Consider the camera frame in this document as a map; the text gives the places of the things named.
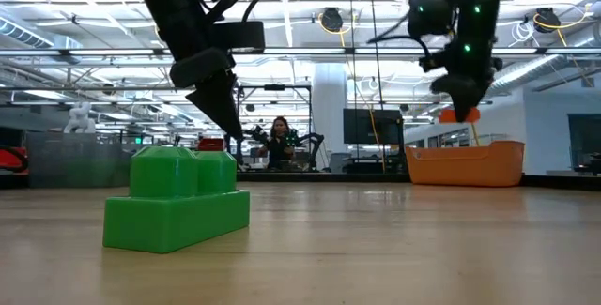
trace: woman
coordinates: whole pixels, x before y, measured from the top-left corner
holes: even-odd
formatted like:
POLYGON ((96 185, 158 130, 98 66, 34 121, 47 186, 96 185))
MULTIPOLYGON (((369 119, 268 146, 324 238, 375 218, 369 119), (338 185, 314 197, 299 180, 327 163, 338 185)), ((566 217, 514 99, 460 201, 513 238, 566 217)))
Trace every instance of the woman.
POLYGON ((273 120, 271 126, 270 142, 261 147, 258 151, 259 156, 270 153, 270 163, 268 169, 282 169, 282 161, 291 160, 294 156, 294 148, 287 146, 285 143, 285 135, 290 131, 288 121, 282 116, 278 116, 273 120))

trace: dark hair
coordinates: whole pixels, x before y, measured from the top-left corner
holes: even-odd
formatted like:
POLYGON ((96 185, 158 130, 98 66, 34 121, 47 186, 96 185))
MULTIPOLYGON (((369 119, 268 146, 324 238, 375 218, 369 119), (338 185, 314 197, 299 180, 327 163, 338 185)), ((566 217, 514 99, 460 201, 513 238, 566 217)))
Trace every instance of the dark hair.
POLYGON ((277 116, 275 117, 275 119, 273 120, 273 124, 271 125, 271 132, 270 132, 270 136, 273 138, 275 137, 275 122, 277 121, 282 121, 282 123, 284 123, 285 128, 290 131, 290 127, 288 126, 288 121, 286 121, 286 119, 283 116, 277 116))

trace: red object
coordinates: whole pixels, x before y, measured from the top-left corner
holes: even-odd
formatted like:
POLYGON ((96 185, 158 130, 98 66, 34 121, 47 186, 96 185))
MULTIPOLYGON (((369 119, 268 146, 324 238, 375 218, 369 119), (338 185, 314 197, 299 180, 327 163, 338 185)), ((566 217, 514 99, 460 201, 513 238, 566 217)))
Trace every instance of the red object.
MULTIPOLYGON (((463 121, 464 123, 476 123, 480 119, 480 111, 478 108, 471 108, 468 117, 463 121)), ((453 109, 443 110, 439 117, 440 123, 457 123, 455 118, 455 111, 453 109)))
MULTIPOLYGON (((14 147, 13 150, 18 151, 19 153, 21 153, 23 156, 27 157, 27 150, 23 147, 14 147)), ((14 168, 19 168, 21 167, 21 161, 19 159, 17 159, 14 155, 12 155, 11 153, 0 149, 0 167, 14 167, 14 168)), ((27 175, 29 174, 28 170, 25 170, 22 173, 17 173, 15 175, 27 175)))
POLYGON ((223 139, 202 139, 198 143, 198 151, 223 151, 225 142, 223 139))

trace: orange bin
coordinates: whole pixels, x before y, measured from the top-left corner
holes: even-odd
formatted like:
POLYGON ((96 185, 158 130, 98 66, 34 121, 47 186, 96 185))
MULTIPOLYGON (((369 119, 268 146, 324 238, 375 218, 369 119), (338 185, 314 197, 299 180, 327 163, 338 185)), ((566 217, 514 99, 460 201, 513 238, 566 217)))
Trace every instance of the orange bin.
POLYGON ((406 147, 413 184, 513 187, 522 176, 524 144, 495 141, 489 146, 406 147))

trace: green toy brick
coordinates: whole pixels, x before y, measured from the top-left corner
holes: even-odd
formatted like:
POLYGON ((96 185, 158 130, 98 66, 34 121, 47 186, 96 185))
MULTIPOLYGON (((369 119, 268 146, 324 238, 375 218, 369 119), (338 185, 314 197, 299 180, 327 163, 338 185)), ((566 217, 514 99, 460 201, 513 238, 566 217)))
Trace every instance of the green toy brick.
POLYGON ((249 225, 250 193, 106 201, 105 247, 168 253, 249 225))
POLYGON ((195 196, 197 162, 193 152, 186 148, 149 146, 142 149, 131 158, 130 197, 195 196))
POLYGON ((199 151, 198 195, 225 193, 236 189, 236 159, 225 151, 199 151))

